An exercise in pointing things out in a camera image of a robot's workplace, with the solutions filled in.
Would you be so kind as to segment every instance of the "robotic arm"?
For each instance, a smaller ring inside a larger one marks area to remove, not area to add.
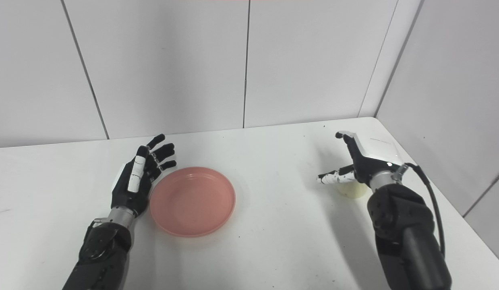
[[[351,132],[335,135],[344,139],[353,164],[325,174],[320,183],[358,181],[367,184],[373,195],[367,210],[378,256],[392,290],[449,290],[451,277],[444,260],[441,217],[430,182],[419,166],[400,160],[393,143],[383,138],[358,138]],[[427,186],[435,208],[439,230],[437,244],[432,211],[423,198],[402,185],[402,176],[412,167]]]
[[[133,160],[124,165],[112,191],[111,211],[92,221],[79,258],[63,290],[117,290],[131,249],[130,226],[148,205],[152,182],[176,161],[159,164],[174,155],[174,144],[151,150],[165,139],[163,134],[140,146]]]

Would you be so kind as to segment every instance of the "black arm cover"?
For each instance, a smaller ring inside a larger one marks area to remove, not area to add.
[[[390,184],[369,198],[378,256],[392,290],[449,290],[451,276],[433,235],[435,224],[424,200]]]
[[[122,282],[131,248],[129,230],[112,222],[92,226],[63,290],[117,290]]]

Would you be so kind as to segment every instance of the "white wall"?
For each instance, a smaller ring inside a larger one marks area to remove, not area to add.
[[[369,116],[418,2],[65,4],[122,138]],[[61,3],[1,3],[0,51],[1,146],[104,138]]]
[[[111,138],[242,128],[247,1],[65,3]]]
[[[499,0],[426,0],[378,119],[465,214],[499,173]],[[489,194],[470,212],[479,234],[499,228]]]
[[[252,1],[245,125],[356,117],[395,6]]]
[[[59,1],[0,1],[0,147],[106,138]]]
[[[499,258],[499,181],[470,211],[466,221]]]

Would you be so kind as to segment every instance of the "pink plate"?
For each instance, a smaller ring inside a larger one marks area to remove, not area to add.
[[[180,237],[208,235],[219,229],[235,206],[229,180],[205,167],[188,167],[165,176],[149,204],[156,224]]]

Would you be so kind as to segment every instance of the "tabletop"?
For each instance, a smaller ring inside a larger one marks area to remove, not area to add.
[[[390,136],[373,118],[167,136],[178,169],[209,167],[229,178],[235,210],[219,230],[196,238],[168,235],[141,215],[124,289],[388,290],[366,209],[371,191],[349,199],[316,183],[318,174],[351,163],[334,137],[339,130]],[[1,290],[63,286],[87,226],[110,211],[120,165],[150,139],[0,148]],[[415,173],[404,185],[430,204]],[[452,288],[499,289],[499,260],[435,193]]]

